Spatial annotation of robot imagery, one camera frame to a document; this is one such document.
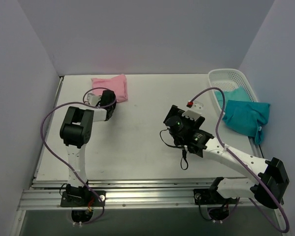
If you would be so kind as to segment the pink t shirt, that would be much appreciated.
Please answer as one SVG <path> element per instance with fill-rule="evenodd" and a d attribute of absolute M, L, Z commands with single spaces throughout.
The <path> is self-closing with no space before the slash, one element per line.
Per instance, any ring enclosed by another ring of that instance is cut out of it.
<path fill-rule="evenodd" d="M 100 88 L 93 90 L 95 95 L 101 95 L 104 89 L 109 89 L 114 91 L 117 103 L 128 100 L 127 78 L 124 74 L 109 79 L 93 78 L 91 82 L 92 88 Z"/>

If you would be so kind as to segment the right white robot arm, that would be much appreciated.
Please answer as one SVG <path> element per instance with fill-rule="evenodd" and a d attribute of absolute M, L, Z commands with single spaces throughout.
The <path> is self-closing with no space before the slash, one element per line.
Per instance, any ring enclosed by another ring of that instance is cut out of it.
<path fill-rule="evenodd" d="M 277 209 L 289 185 L 289 178 L 283 162 L 277 158 L 262 159 L 221 145 L 212 134 L 200 129 L 205 121 L 201 106 L 191 103 L 184 111 L 172 105 L 164 124 L 174 140 L 173 148 L 216 161 L 245 176 L 244 179 L 231 180 L 217 177 L 208 191 L 214 203 L 229 198 L 254 198 L 267 208 Z"/>

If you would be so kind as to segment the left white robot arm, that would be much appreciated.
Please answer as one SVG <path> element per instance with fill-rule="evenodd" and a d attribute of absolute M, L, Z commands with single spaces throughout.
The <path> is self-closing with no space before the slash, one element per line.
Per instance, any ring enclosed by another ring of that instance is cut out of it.
<path fill-rule="evenodd" d="M 94 122 L 108 121 L 117 104 L 117 97 L 112 90 L 105 89 L 101 95 L 88 94 L 88 102 L 96 108 L 80 109 L 70 106 L 67 109 L 60 128 L 60 138 L 65 144 L 68 156 L 69 177 L 66 193 L 78 206 L 89 202 L 90 191 L 87 189 L 86 145 L 91 138 Z"/>

